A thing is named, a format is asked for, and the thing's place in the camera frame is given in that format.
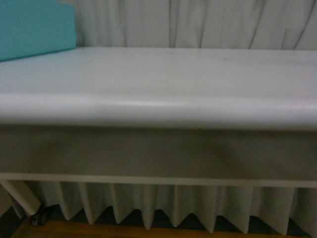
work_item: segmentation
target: white table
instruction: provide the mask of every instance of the white table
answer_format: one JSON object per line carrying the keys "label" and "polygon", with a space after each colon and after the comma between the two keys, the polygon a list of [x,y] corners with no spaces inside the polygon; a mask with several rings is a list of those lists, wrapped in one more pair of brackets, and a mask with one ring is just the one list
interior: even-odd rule
{"label": "white table", "polygon": [[1,62],[0,124],[3,184],[317,187],[317,52],[78,48]]}

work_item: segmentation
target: white tabletop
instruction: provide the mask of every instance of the white tabletop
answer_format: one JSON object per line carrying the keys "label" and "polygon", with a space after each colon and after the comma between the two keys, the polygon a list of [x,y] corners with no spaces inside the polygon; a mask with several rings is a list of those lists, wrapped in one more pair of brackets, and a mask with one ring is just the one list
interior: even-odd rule
{"label": "white tabletop", "polygon": [[317,129],[317,52],[77,48],[0,63],[0,123]]}

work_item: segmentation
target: pleated fabric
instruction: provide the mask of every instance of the pleated fabric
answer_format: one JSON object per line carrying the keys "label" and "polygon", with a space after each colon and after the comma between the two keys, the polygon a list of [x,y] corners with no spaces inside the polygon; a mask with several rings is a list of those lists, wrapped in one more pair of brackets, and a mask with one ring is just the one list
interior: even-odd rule
{"label": "pleated fabric", "polygon": [[317,49],[315,0],[63,0],[80,46]]}
{"label": "pleated fabric", "polygon": [[[117,223],[139,209],[146,229],[154,212],[161,209],[178,226],[194,213],[209,232],[221,215],[244,233],[250,216],[256,216],[285,235],[289,218],[305,232],[317,237],[317,189],[291,187],[141,185],[114,183],[27,181],[26,184],[45,205],[59,204],[70,220],[84,209],[93,224],[109,206]],[[21,217],[23,209],[10,197]]]}

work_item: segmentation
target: curtain fold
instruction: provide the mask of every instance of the curtain fold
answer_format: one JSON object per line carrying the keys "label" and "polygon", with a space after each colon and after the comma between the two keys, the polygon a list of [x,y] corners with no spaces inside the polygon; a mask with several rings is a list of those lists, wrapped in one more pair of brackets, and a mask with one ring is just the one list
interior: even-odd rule
{"label": "curtain fold", "polygon": [[[317,237],[317,189],[289,187],[141,185],[84,182],[27,181],[45,206],[60,205],[70,220],[81,209],[93,224],[105,208],[112,206],[117,223],[133,210],[142,212],[150,229],[155,210],[161,209],[178,226],[194,213],[209,232],[221,215],[244,233],[250,216],[256,216],[285,235],[289,218],[305,232]],[[17,213],[23,209],[10,197]]]}
{"label": "curtain fold", "polygon": [[78,46],[316,50],[315,0],[62,0]]}

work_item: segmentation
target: white fabric backdrop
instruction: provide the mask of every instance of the white fabric backdrop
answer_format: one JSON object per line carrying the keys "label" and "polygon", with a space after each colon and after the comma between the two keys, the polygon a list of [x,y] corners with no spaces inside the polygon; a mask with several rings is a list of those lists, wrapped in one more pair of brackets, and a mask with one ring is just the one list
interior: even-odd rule
{"label": "white fabric backdrop", "polygon": [[317,49],[314,0],[63,0],[78,46]]}
{"label": "white fabric backdrop", "polygon": [[[76,7],[78,46],[317,49],[314,0],[64,0]],[[223,215],[247,232],[257,216],[281,234],[291,217],[317,237],[317,189],[29,182],[67,219],[85,208],[93,223],[113,206],[117,222],[133,209],[145,226],[155,209],[178,225],[195,213],[212,232]]]}

